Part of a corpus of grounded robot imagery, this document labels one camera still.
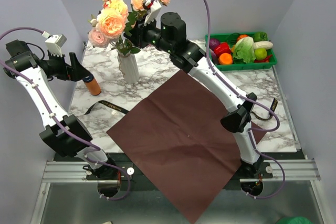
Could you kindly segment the light pink rose stem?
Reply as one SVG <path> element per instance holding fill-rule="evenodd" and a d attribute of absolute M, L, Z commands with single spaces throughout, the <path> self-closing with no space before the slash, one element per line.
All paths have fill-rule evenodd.
<path fill-rule="evenodd" d="M 111 38 L 108 35 L 107 26 L 103 22 L 103 15 L 100 13 L 97 18 L 92 18 L 90 21 L 92 26 L 88 32 L 88 39 L 94 47 L 107 48 L 111 43 Z"/>

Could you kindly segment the red wrapping paper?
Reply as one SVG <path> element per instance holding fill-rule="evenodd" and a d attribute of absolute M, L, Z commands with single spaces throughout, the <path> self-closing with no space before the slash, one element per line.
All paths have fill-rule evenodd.
<path fill-rule="evenodd" d="M 241 165 L 226 109 L 178 71 L 107 134 L 190 222 L 196 223 Z"/>

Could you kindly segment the pink rose stem with bud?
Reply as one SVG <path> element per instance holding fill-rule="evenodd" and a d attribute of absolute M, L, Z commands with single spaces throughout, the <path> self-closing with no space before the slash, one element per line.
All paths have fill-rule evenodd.
<path fill-rule="evenodd" d="M 139 12 L 136 11 L 129 12 L 125 24 L 125 29 L 129 29 L 130 27 L 133 28 L 136 25 L 137 21 L 143 18 L 145 15 L 146 15 L 145 10 Z M 132 54 L 137 54 L 138 52 L 140 52 L 140 49 L 137 46 L 134 46 L 131 41 L 129 41 L 124 37 L 124 31 L 117 40 L 115 48 L 124 55 L 126 55 L 129 52 Z"/>

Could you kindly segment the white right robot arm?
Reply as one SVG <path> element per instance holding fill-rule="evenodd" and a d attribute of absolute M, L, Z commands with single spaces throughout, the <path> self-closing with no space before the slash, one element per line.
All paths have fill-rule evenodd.
<path fill-rule="evenodd" d="M 221 125 L 233 134 L 240 151 L 239 173 L 249 178 L 259 174 L 263 158 L 256 152 L 256 141 L 250 129 L 250 113 L 257 97 L 254 93 L 243 94 L 216 71 L 205 51 L 186 38 L 186 23 L 179 14 L 163 14 L 160 28 L 155 20 L 145 24 L 145 19 L 141 18 L 124 35 L 138 48 L 153 45 L 157 50 L 167 52 L 173 65 L 197 79 L 220 100 L 227 110 Z"/>

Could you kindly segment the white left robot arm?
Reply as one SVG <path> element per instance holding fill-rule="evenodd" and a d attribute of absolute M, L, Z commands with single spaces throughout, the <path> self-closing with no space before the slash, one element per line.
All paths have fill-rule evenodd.
<path fill-rule="evenodd" d="M 10 54 L 4 67 L 5 73 L 16 79 L 28 92 L 41 116 L 44 131 L 39 136 L 61 157 L 76 157 L 87 162 L 85 168 L 96 178 L 112 179 L 116 166 L 106 153 L 92 143 L 92 136 L 75 116 L 70 115 L 57 101 L 48 81 L 53 78 L 77 82 L 90 76 L 90 72 L 71 52 L 70 64 L 64 56 L 48 53 L 48 59 L 38 58 L 28 43 L 14 40 L 6 44 Z"/>

